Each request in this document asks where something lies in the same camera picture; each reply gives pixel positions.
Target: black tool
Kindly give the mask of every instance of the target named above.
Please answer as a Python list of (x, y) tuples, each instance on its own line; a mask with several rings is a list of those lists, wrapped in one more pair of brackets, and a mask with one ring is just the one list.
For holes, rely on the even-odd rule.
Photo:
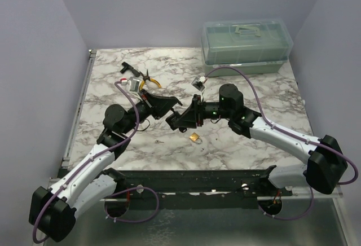
[(134, 67), (132, 67), (130, 64), (124, 61), (122, 65), (123, 65), (123, 69), (120, 70), (120, 73), (124, 74), (127, 70), (130, 70), (135, 77), (138, 78), (140, 76), (140, 72), (134, 69)]

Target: table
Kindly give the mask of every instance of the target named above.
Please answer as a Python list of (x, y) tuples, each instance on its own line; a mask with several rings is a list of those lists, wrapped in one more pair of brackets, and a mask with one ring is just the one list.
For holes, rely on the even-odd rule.
[[(113, 49), (98, 50), (82, 105), (69, 167), (73, 168), (87, 155), (103, 130), (104, 112), (111, 104), (131, 107), (114, 87), (122, 77), (122, 62), (128, 62), (162, 84), (162, 89), (147, 87), (150, 93), (176, 96), (190, 105), (198, 91), (192, 80), (202, 74), (200, 49)], [(273, 121), (296, 131), (311, 134), (304, 103), (298, 92), (290, 63), (279, 73), (250, 76), (260, 97), (265, 114)], [(226, 83), (235, 84), (244, 94), (245, 106), (258, 109), (248, 83), (241, 76), (210, 78), (205, 100), (218, 101), (218, 89)], [(269, 144), (236, 135), (226, 120), (217, 124), (206, 122), (203, 127), (186, 133), (172, 131), (165, 118), (150, 118), (151, 126), (137, 133), (127, 150), (111, 167), (123, 170), (204, 170), (204, 169), (266, 169), (270, 165), (287, 166), (300, 163), (295, 157)], [(195, 144), (189, 136), (196, 132), (203, 143)]]

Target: gray floor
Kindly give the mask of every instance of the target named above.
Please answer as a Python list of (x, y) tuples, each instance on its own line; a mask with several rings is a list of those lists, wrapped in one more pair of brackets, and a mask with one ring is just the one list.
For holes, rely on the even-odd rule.
[[(309, 200), (284, 200), (280, 216), (302, 213)], [(141, 219), (145, 211), (129, 211), (129, 219)], [(317, 199), (311, 213), (292, 222), (277, 221), (258, 210), (162, 210), (156, 218), (141, 224), (105, 220), (103, 204), (91, 208), (60, 243), (46, 246), (234, 246), (347, 245), (332, 199)]]

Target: green plastic container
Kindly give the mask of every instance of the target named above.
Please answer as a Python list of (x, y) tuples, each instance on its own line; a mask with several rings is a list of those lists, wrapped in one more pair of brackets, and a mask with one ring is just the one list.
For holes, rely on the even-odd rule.
[[(293, 46), (281, 19), (207, 22), (201, 43), (205, 73), (225, 65), (246, 74), (275, 73), (288, 60)], [(211, 76), (234, 74), (225, 69)]]

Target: gold padlock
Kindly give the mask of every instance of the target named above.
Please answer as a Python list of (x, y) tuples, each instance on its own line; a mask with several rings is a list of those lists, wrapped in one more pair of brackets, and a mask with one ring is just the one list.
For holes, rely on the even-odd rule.
[(203, 142), (202, 138), (195, 132), (190, 136), (190, 139), (196, 144), (201, 144)]

